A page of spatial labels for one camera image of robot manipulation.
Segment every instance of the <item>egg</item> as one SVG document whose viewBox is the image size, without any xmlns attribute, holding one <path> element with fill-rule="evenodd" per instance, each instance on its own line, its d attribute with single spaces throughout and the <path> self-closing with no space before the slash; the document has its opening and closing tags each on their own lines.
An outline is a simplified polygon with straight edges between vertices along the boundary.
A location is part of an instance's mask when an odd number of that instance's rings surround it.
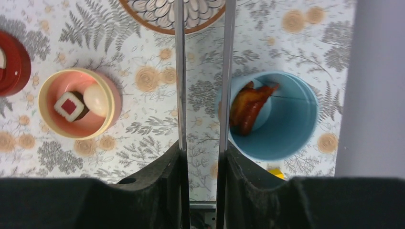
<svg viewBox="0 0 405 229">
<path fill-rule="evenodd" d="M 87 87 L 83 94 L 83 100 L 91 112 L 101 117 L 107 116 L 107 97 L 100 85 L 94 83 Z"/>
</svg>

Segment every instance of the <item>table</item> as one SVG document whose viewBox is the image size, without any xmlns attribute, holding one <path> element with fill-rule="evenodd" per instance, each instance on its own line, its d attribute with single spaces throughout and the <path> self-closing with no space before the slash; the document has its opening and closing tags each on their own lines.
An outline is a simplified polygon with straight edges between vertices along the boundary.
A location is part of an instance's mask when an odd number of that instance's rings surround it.
<svg viewBox="0 0 405 229">
<path fill-rule="evenodd" d="M 279 162 L 291 176 L 333 176 L 355 0 L 238 0 L 234 75 L 283 70 L 308 82 L 320 100 L 316 131 Z M 178 139 L 174 37 L 138 25 L 118 0 L 6 0 L 0 30 L 26 47 L 32 75 L 18 94 L 0 98 L 0 177 L 97 177 L 117 182 Z M 106 21 L 105 14 L 114 16 Z M 186 36 L 190 199 L 215 201 L 219 123 L 213 100 L 221 84 L 224 21 Z M 68 67 L 105 73 L 123 111 L 103 135 L 74 141 L 41 120 L 37 96 Z"/>
</svg>

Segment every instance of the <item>gray panel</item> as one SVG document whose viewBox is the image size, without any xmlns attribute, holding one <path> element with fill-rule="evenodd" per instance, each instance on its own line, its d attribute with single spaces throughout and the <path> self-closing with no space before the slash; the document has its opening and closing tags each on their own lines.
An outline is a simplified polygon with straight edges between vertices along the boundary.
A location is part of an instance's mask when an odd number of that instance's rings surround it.
<svg viewBox="0 0 405 229">
<path fill-rule="evenodd" d="M 336 176 L 405 177 L 405 1 L 359 0 Z"/>
</svg>

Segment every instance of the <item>sushi roll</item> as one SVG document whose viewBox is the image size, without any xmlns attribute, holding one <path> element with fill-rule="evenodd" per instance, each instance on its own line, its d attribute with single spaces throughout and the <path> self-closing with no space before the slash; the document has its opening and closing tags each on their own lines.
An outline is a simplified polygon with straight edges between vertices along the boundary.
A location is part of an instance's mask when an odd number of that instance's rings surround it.
<svg viewBox="0 0 405 229">
<path fill-rule="evenodd" d="M 63 93 L 53 108 L 70 123 L 83 118 L 89 112 L 83 95 L 76 91 Z"/>
</svg>

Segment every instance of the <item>blue cup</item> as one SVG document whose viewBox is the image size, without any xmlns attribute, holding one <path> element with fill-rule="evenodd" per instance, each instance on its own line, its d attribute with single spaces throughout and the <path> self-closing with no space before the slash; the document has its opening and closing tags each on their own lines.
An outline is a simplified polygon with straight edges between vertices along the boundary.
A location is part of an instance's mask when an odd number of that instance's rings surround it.
<svg viewBox="0 0 405 229">
<path fill-rule="evenodd" d="M 252 159 L 275 161 L 293 155 L 309 141 L 315 130 L 319 112 L 316 95 L 300 78 L 282 71 L 271 71 L 233 78 L 231 104 L 250 81 L 255 88 L 276 83 L 279 87 L 263 105 L 252 132 L 240 136 L 230 131 L 229 140 Z M 220 89 L 214 106 L 217 116 L 221 94 Z"/>
</svg>

